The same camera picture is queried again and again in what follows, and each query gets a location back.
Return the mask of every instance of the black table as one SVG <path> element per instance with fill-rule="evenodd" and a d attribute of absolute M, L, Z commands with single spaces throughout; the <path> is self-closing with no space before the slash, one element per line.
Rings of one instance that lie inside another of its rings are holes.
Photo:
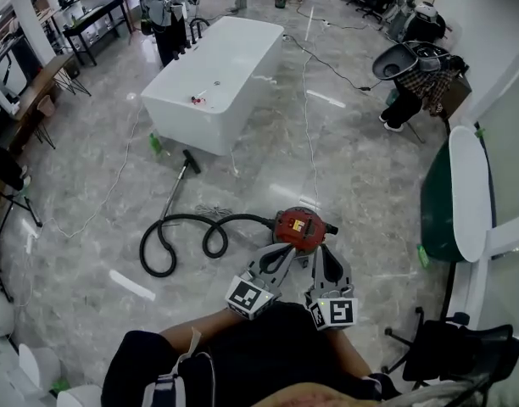
<path fill-rule="evenodd" d="M 97 65 L 96 59 L 93 57 L 92 52 L 90 51 L 90 48 L 88 47 L 87 41 L 84 40 L 82 37 L 82 32 L 85 31 L 88 27 L 90 27 L 92 24 L 94 24 L 96 21 L 102 19 L 105 15 L 108 15 L 112 27 L 108 29 L 107 27 L 103 27 L 102 29 L 98 30 L 99 37 L 96 37 L 96 39 L 90 44 L 93 45 L 94 43 L 100 41 L 105 35 L 107 35 L 109 32 L 113 32 L 114 37 L 120 37 L 120 34 L 116 30 L 116 27 L 122 23 L 126 23 L 127 30 L 130 32 L 130 35 L 132 34 L 131 25 L 130 22 L 127 19 L 126 12 L 124 10 L 123 6 L 124 0 L 113 0 L 110 3 L 105 4 L 104 6 L 98 6 L 97 8 L 94 8 L 91 12 L 88 14 L 83 15 L 77 20 L 77 24 L 74 27 L 71 27 L 70 29 L 64 30 L 64 36 L 69 41 L 71 48 L 73 48 L 73 53 L 75 53 L 75 56 L 78 58 L 79 62 L 81 64 L 84 64 L 82 61 L 80 53 L 86 53 L 88 54 L 88 57 L 92 61 L 94 65 Z M 111 14 L 111 11 L 113 9 L 116 9 L 120 7 L 120 10 L 122 11 L 123 19 L 118 20 L 116 23 L 114 22 L 113 15 Z M 82 43 L 82 46 L 84 47 L 84 51 L 79 51 L 76 49 L 75 45 L 73 44 L 73 41 L 71 41 L 72 36 L 78 36 L 79 40 Z"/>

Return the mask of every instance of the white shoe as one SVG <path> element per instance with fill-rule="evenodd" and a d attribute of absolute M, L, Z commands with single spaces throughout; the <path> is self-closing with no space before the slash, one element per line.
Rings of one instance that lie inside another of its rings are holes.
<path fill-rule="evenodd" d="M 31 184 L 31 176 L 27 176 L 26 178 L 24 178 L 24 184 L 23 184 L 22 190 L 20 190 L 20 191 L 23 192 L 30 184 Z"/>
<path fill-rule="evenodd" d="M 391 126 L 388 125 L 387 122 L 384 124 L 384 128 L 386 130 L 390 130 L 390 131 L 393 131 L 393 132 L 401 132 L 404 127 L 405 127 L 405 124 L 401 124 L 401 126 L 399 128 L 392 128 Z"/>

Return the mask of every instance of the gray floor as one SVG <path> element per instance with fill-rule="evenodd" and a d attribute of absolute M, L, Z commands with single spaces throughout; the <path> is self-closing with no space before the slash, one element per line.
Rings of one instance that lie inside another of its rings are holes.
<path fill-rule="evenodd" d="M 200 13 L 212 18 L 232 3 L 202 0 Z M 296 13 L 296 6 L 280 10 L 274 0 L 249 0 L 248 6 L 244 16 L 283 25 L 356 86 L 377 82 L 372 61 L 390 45 L 381 33 L 312 21 L 306 42 L 309 21 Z M 340 0 L 305 0 L 301 11 L 312 7 L 315 17 L 332 23 L 366 25 L 353 5 Z M 102 384 L 127 331 L 159 331 L 220 309 L 233 275 L 268 241 L 262 226 L 233 224 L 226 256 L 212 260 L 200 247 L 205 228 L 182 224 L 168 228 L 180 258 L 174 275 L 156 279 L 142 270 L 139 243 L 159 217 L 181 167 L 183 146 L 166 140 L 171 157 L 154 157 L 148 144 L 152 122 L 141 109 L 139 94 L 158 74 L 158 56 L 140 32 L 129 46 L 122 32 L 124 38 L 98 53 L 98 67 L 82 71 L 92 97 L 68 92 L 60 97 L 56 115 L 47 121 L 57 150 L 32 139 L 21 157 L 33 175 L 28 193 L 46 222 L 32 255 L 26 257 L 22 225 L 23 219 L 31 220 L 22 210 L 13 211 L 2 237 L 0 264 L 17 304 L 27 303 L 17 311 L 14 338 L 53 348 L 73 384 Z M 203 172 L 187 176 L 174 212 L 193 212 L 197 204 L 208 204 L 272 217 L 279 209 L 315 200 L 304 121 L 302 73 L 307 59 L 295 44 L 283 43 L 277 85 L 250 116 L 233 149 L 235 166 L 231 157 L 192 149 Z M 385 108 L 390 82 L 357 92 L 314 59 L 305 79 L 308 90 L 344 105 L 309 95 L 319 213 L 340 228 L 327 242 L 353 270 L 360 316 L 348 336 L 377 370 L 400 353 L 383 336 L 384 327 L 412 332 L 414 307 L 421 305 L 434 317 L 444 295 L 446 267 L 423 270 L 416 257 L 421 180 L 445 139 L 444 128 L 428 115 L 416 116 L 413 123 L 427 144 L 420 144 L 408 128 L 400 134 L 384 130 L 377 116 Z M 84 231 L 66 238 L 49 219 L 56 219 L 68 234 L 85 225 L 115 183 L 137 116 L 127 165 L 109 200 Z M 166 263 L 166 255 L 157 240 L 149 244 L 148 256 L 158 267 Z M 152 290 L 155 301 L 115 284 L 111 269 Z M 283 299 L 301 300 L 309 285 L 310 272 L 295 265 L 283 285 Z"/>

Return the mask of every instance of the freestanding bathtub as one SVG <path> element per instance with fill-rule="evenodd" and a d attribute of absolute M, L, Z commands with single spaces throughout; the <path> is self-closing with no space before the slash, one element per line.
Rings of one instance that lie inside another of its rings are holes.
<path fill-rule="evenodd" d="M 276 73 L 284 29 L 224 17 L 142 92 L 163 137 L 227 155 Z M 204 98 L 193 103 L 192 97 Z"/>

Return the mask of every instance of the black shirt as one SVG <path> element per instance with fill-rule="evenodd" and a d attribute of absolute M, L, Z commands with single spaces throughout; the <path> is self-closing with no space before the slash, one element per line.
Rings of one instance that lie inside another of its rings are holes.
<path fill-rule="evenodd" d="M 250 406 L 301 382 L 315 382 L 356 399 L 380 400 L 374 381 L 342 371 L 325 333 L 299 304 L 277 303 L 254 321 L 218 333 L 203 347 L 212 358 L 216 404 Z M 103 407 L 139 407 L 144 389 L 171 371 L 179 354 L 156 333 L 129 332 L 103 385 Z M 211 405 L 212 367 L 205 355 L 179 365 L 187 405 Z"/>

